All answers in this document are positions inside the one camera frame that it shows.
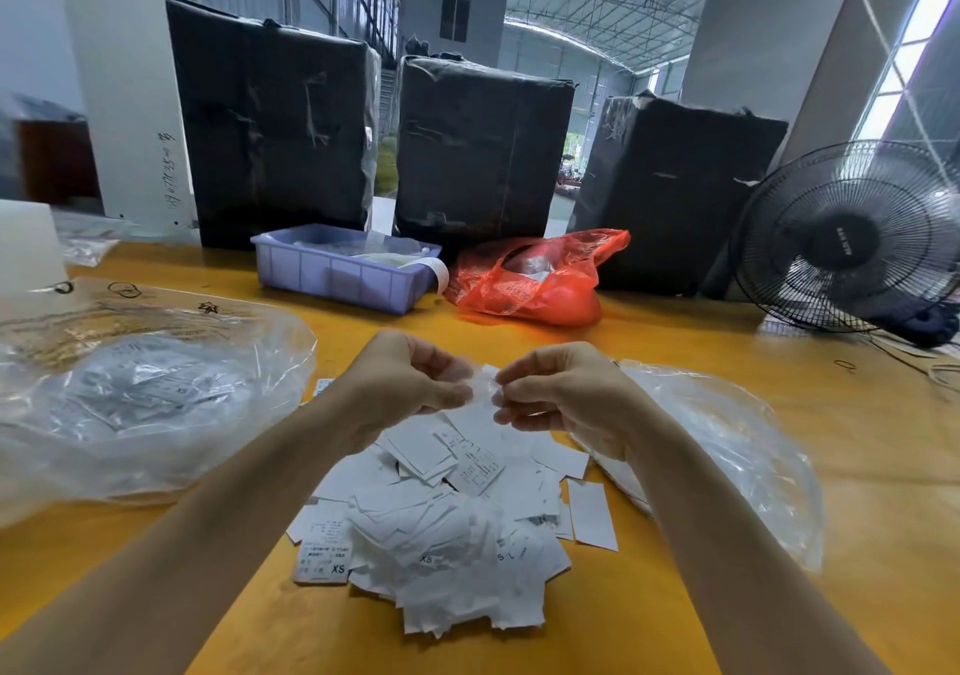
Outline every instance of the blue plastic tray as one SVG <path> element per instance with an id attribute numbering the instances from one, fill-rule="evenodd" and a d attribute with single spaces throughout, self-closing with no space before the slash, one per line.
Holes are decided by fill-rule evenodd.
<path id="1" fill-rule="evenodd" d="M 402 316 L 426 293 L 435 280 L 425 266 L 386 268 L 366 260 L 338 255 L 294 243 L 346 243 L 363 240 L 365 232 L 309 224 L 274 230 L 250 238 L 256 245 L 256 270 L 265 286 L 309 293 L 320 298 L 363 306 Z M 387 238 L 386 249 L 391 248 Z M 429 256 L 440 255 L 440 246 L 421 243 Z"/>

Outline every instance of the person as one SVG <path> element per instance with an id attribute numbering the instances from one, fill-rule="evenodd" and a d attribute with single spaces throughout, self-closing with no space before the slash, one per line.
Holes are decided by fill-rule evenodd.
<path id="1" fill-rule="evenodd" d="M 180 675 L 323 475 L 411 414 L 468 402 L 469 370 L 377 334 L 322 395 L 0 643 L 0 672 Z M 630 463 L 726 675 L 888 672 L 711 458 L 593 346 L 539 348 L 497 380 L 497 422 L 574 432 Z"/>

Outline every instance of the red plastic bag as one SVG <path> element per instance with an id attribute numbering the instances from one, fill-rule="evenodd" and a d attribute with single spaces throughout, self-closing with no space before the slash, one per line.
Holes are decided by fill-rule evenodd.
<path id="1" fill-rule="evenodd" d="M 628 244 L 626 230 L 480 244 L 460 253 L 444 295 L 482 314 L 588 326 L 601 316 L 596 268 Z"/>

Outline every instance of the left hand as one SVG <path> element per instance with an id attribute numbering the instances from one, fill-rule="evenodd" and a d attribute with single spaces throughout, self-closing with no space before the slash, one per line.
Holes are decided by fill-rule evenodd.
<path id="1" fill-rule="evenodd" d="M 347 371 L 318 398 L 340 398 L 350 427 L 359 430 L 355 449 L 375 441 L 412 414 L 462 407 L 474 397 L 463 360 L 400 331 L 381 331 Z"/>

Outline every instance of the large black carton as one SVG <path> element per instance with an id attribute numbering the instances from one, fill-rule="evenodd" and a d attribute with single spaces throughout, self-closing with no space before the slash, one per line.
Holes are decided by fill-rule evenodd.
<path id="1" fill-rule="evenodd" d="M 461 247 L 542 237 L 574 84 L 408 56 L 400 69 L 394 234 Z"/>
<path id="2" fill-rule="evenodd" d="M 652 95 L 608 98 L 567 225 L 630 230 L 599 287 L 697 293 L 786 129 Z"/>
<path id="3" fill-rule="evenodd" d="M 364 43 L 167 1 L 199 234 L 368 226 L 380 59 Z"/>

